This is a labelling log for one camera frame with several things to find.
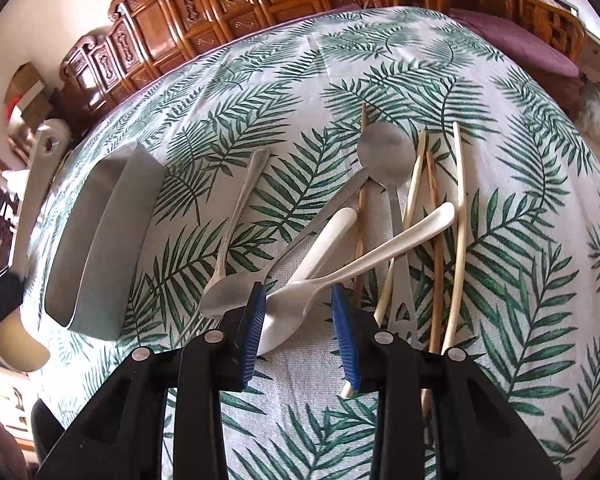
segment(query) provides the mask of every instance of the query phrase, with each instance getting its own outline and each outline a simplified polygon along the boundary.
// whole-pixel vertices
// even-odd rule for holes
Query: silver rivet
[[[376,332],[374,339],[377,343],[380,343],[381,345],[390,345],[394,342],[394,336],[391,335],[389,332]]]
[[[205,334],[205,341],[207,343],[219,343],[224,339],[224,334],[219,330],[209,330]]]
[[[151,355],[151,351],[148,348],[141,346],[140,348],[136,348],[133,351],[133,353],[131,354],[131,357],[133,358],[134,361],[144,361],[150,355]]]
[[[451,359],[452,361],[458,361],[458,362],[464,361],[464,359],[466,358],[466,354],[464,353],[464,350],[462,350],[461,348],[450,348],[447,355],[449,356],[449,359]]]

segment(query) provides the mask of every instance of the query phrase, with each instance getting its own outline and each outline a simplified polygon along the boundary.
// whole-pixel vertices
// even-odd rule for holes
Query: blue rubber tip
[[[358,368],[358,348],[353,341],[351,326],[346,315],[349,300],[346,291],[340,284],[331,289],[331,308],[333,309],[333,324],[340,348],[340,358],[344,368],[344,377],[351,384],[353,391],[360,389],[360,370]]]
[[[258,354],[258,345],[260,344],[260,334],[262,333],[264,316],[267,312],[267,294],[265,289],[259,283],[257,283],[254,288],[256,286],[258,287],[258,296],[254,299],[256,302],[256,309],[247,328],[244,351],[242,352],[242,359],[240,362],[240,370],[242,371],[242,389],[245,389],[247,383],[251,381],[251,378],[253,377],[253,369],[255,368],[256,357]]]

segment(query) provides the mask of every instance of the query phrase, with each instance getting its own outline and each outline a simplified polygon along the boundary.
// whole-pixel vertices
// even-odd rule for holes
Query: chopstick
[[[433,154],[427,152],[427,174],[429,175],[429,198],[432,209],[440,205],[438,193],[438,181],[436,179],[436,163]],[[433,306],[431,314],[431,335],[429,337],[429,352],[437,354],[440,350],[440,338],[442,336],[442,311],[445,281],[444,247],[442,234],[432,240],[433,244]],[[421,393],[422,416],[426,417],[430,407],[430,391],[423,390]]]
[[[366,128],[366,103],[361,105],[360,114],[360,133]],[[358,194],[358,241],[356,243],[356,259],[365,253],[366,246],[366,186],[363,184]],[[362,291],[364,288],[365,276],[360,274],[353,279],[353,306],[360,308],[362,306]]]
[[[422,173],[422,165],[424,163],[424,148],[427,143],[427,134],[421,130],[418,132],[418,157],[416,159],[416,164],[413,167],[413,174],[411,175],[411,186],[409,188],[409,194],[407,196],[407,207],[404,209],[404,215],[402,216],[402,227],[407,229],[411,225],[411,218],[413,217],[413,212],[416,207],[416,197],[418,195],[418,188],[420,187],[420,174]],[[374,312],[374,318],[378,326],[382,323],[384,319],[384,314],[386,313],[387,307],[389,305],[389,301],[391,300],[391,291],[394,288],[394,261],[391,261],[389,264],[389,271],[387,272],[386,278],[384,280],[384,287],[382,288],[382,292],[380,293],[380,298],[378,299],[378,305],[376,305],[376,310]],[[353,395],[353,389],[349,381],[347,381],[342,388],[340,393],[340,397],[343,399],[350,399]]]
[[[445,340],[442,343],[444,353],[453,346],[462,303],[462,286],[464,285],[464,262],[466,259],[466,182],[464,179],[464,158],[462,156],[462,137],[460,125],[454,122],[454,148],[456,152],[456,165],[458,167],[458,242],[456,243],[456,269],[454,273],[454,288],[451,293],[451,308],[449,319],[446,322]]]

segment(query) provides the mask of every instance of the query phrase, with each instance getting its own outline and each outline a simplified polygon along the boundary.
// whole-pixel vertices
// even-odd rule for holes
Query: pink seat cushion
[[[504,18],[473,10],[451,9],[451,17],[499,48],[516,63],[566,77],[578,77],[573,61],[528,30]]]

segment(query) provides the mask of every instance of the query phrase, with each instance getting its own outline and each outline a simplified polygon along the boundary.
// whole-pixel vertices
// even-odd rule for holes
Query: leaf print tablecloth
[[[460,123],[470,232],[457,341],[564,478],[575,478],[600,445],[600,168],[525,72],[445,16],[409,7],[322,16],[226,46],[129,99],[75,150],[36,232],[22,309],[52,353],[32,378],[64,425],[133,348],[172,348],[192,316],[197,332],[210,326],[197,304],[250,153],[269,146],[272,158],[231,242],[230,272],[272,259],[355,171],[361,102],[371,122],[398,124],[414,142],[419,129],[428,131],[440,188],[451,199],[451,124]],[[82,184],[98,160],[132,140],[166,166],[166,177],[123,333],[103,342],[67,332],[40,311]],[[406,188],[400,192],[404,201]],[[374,184],[369,195],[370,243],[377,245],[390,236],[388,201]],[[419,217],[427,196],[420,190]],[[456,236],[444,237],[446,306]],[[351,234],[321,272],[349,260],[353,245]],[[307,250],[302,244],[272,278],[284,282]],[[410,253],[423,342],[431,253],[429,244]],[[386,269],[366,276],[366,308]],[[232,478],[368,474],[377,397],[338,398],[342,368],[326,301],[328,292],[287,343],[258,361],[246,392],[222,393]],[[168,397],[165,478],[175,394]],[[432,457],[427,468],[433,475]]]

